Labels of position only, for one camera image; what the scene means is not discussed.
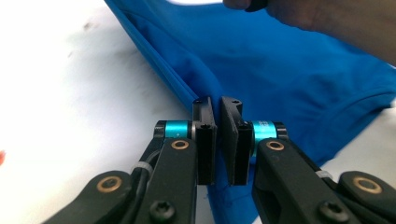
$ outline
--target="pivot bolt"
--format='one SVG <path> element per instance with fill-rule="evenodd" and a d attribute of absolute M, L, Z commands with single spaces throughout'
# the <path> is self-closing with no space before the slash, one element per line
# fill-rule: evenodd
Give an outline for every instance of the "pivot bolt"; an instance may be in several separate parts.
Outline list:
<path fill-rule="evenodd" d="M 167 201 L 155 201 L 149 208 L 149 216 L 154 223 L 169 223 L 175 214 L 175 207 Z"/>
<path fill-rule="evenodd" d="M 347 212 L 334 202 L 324 202 L 318 206 L 321 215 L 332 223 L 346 223 L 349 221 Z"/>

